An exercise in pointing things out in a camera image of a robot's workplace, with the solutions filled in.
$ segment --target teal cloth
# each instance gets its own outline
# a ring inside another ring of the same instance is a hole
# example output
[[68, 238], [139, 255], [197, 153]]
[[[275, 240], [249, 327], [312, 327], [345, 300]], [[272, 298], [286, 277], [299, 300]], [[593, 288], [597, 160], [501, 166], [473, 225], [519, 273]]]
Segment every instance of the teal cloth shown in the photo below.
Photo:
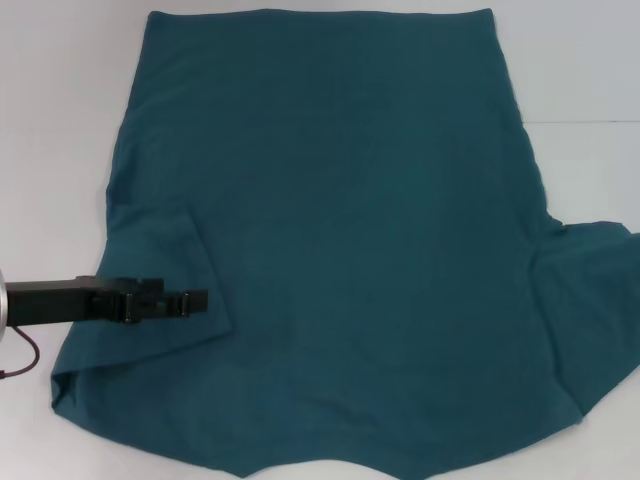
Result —
[[53, 407], [246, 476], [403, 480], [575, 424], [640, 362], [640, 237], [564, 226], [490, 10], [147, 24], [99, 275], [210, 311], [73, 326]]

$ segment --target circular metal part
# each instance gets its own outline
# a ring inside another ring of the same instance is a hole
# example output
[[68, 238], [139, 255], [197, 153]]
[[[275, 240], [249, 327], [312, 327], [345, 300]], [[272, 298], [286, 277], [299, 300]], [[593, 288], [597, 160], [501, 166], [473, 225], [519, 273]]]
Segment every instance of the circular metal part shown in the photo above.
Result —
[[0, 341], [7, 328], [7, 318], [9, 317], [9, 299], [7, 297], [7, 285], [4, 283], [2, 270], [0, 270]]

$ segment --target cable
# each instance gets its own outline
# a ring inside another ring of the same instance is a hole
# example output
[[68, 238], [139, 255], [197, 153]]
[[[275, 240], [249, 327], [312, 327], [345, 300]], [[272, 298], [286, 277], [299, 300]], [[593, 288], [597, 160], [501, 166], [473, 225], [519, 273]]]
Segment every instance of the cable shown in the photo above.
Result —
[[31, 337], [29, 337], [29, 335], [24, 333], [18, 327], [11, 327], [11, 328], [13, 328], [18, 335], [20, 335], [22, 338], [24, 338], [27, 342], [29, 342], [29, 345], [31, 345], [33, 347], [33, 352], [35, 353], [35, 358], [33, 359], [33, 362], [31, 362], [31, 364], [29, 366], [21, 368], [20, 370], [16, 370], [15, 372], [5, 372], [4, 370], [0, 370], [0, 380], [3, 380], [3, 379], [8, 378], [8, 377], [17, 377], [18, 375], [22, 375], [23, 373], [27, 373], [29, 370], [31, 370], [33, 367], [35, 367], [38, 364], [38, 362], [40, 361], [40, 349], [38, 348], [38, 345], [36, 344], [36, 342], [34, 342], [33, 339]]

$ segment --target garment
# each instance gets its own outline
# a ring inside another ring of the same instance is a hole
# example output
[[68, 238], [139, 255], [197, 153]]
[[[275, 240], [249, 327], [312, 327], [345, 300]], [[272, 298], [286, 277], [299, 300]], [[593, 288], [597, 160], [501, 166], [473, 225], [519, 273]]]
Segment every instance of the garment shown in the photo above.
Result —
[[99, 275], [210, 311], [73, 326], [55, 411], [246, 476], [402, 480], [573, 425], [640, 361], [640, 238], [546, 208], [490, 10], [154, 12]]

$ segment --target white table surface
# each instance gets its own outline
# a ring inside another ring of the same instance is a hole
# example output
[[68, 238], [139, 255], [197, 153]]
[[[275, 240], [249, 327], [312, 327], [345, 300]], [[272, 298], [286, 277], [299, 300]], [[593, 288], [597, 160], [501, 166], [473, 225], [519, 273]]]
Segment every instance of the white table surface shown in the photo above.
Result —
[[[640, 231], [640, 3], [635, 0], [0, 0], [0, 267], [7, 280], [95, 271], [116, 131], [151, 10], [255, 8], [462, 12], [491, 7], [547, 187], [566, 223], [600, 219]], [[221, 480], [231, 475], [114, 444], [56, 417], [49, 373], [68, 325], [31, 327], [43, 358], [0, 382], [0, 478]], [[28, 363], [12, 332], [0, 368]], [[382, 480], [319, 461], [260, 480]], [[443, 480], [640, 479], [640, 373], [585, 421]]]

